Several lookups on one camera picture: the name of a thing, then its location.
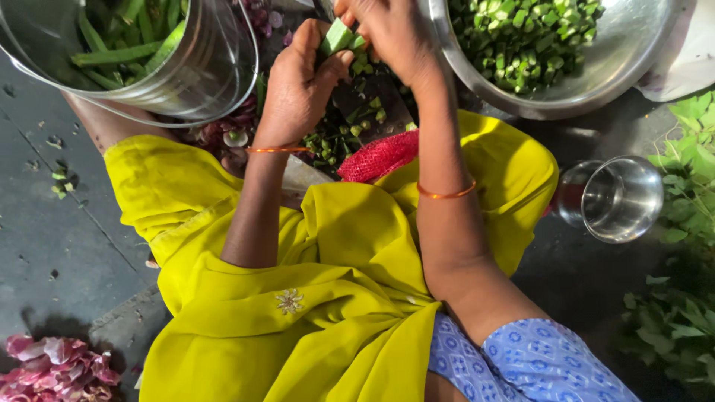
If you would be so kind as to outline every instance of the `woman's left hand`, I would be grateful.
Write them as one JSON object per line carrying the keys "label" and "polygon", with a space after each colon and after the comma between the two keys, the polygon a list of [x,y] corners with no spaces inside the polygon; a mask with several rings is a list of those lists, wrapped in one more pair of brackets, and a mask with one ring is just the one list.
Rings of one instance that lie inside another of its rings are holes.
{"label": "woman's left hand", "polygon": [[254,148],[297,144],[320,121],[337,81],[347,78],[352,52],[333,54],[315,71],[315,51],[330,25],[308,19],[270,70]]}

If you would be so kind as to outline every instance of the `blue printed fabric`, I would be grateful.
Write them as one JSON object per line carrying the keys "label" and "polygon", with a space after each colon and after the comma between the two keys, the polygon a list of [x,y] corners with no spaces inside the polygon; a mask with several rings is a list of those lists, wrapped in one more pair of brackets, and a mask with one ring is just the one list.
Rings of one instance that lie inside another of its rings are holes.
{"label": "blue printed fabric", "polygon": [[542,318],[507,324],[478,349],[437,313],[428,370],[469,401],[639,402],[578,335]]}

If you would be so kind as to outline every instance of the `floor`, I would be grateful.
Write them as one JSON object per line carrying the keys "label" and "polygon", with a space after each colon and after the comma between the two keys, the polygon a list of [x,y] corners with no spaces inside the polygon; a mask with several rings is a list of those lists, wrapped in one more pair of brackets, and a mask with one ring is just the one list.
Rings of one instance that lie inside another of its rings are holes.
{"label": "floor", "polygon": [[[17,72],[0,57],[0,338],[29,330],[35,336],[92,339],[116,352],[128,401],[153,337],[169,320],[156,288],[157,270],[144,261],[149,248],[121,212],[102,162],[60,93]],[[562,163],[647,155],[675,125],[664,105],[630,90],[578,119],[529,122],[481,104],[542,141]],[[46,143],[56,135],[63,149]],[[37,161],[33,171],[27,162]],[[57,161],[79,178],[77,191],[58,200],[50,191]],[[609,347],[622,297],[644,286],[644,275],[666,251],[657,233],[627,245],[607,245],[584,229],[545,217],[514,281],[552,317],[581,334],[644,400],[685,400],[679,388]],[[11,361],[0,357],[0,371]]]}

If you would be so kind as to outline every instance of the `copper bangle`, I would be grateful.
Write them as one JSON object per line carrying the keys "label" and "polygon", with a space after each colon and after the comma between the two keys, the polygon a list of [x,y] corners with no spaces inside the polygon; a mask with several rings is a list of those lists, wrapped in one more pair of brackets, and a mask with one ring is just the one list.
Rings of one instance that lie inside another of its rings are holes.
{"label": "copper bangle", "polygon": [[261,153],[261,152],[299,152],[299,151],[310,151],[310,148],[306,148],[306,147],[246,148],[245,151],[246,152],[256,152],[256,153]]}
{"label": "copper bangle", "polygon": [[472,190],[474,190],[477,187],[477,181],[472,179],[472,185],[469,186],[468,189],[460,192],[456,192],[454,194],[435,194],[433,192],[428,192],[427,190],[423,189],[420,183],[417,183],[417,191],[420,192],[420,194],[424,195],[425,197],[433,198],[435,200],[444,200],[448,198],[459,198],[462,197],[463,195],[469,194]]}

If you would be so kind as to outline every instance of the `gold embroidery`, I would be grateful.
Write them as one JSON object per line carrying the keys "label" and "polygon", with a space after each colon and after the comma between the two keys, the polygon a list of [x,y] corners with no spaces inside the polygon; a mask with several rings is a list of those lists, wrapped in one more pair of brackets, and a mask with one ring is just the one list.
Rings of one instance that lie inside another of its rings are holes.
{"label": "gold embroidery", "polygon": [[283,294],[275,298],[280,300],[280,304],[276,308],[283,309],[283,315],[288,313],[295,314],[296,310],[303,308],[303,305],[298,303],[303,300],[303,295],[298,295],[298,289],[283,290]]}

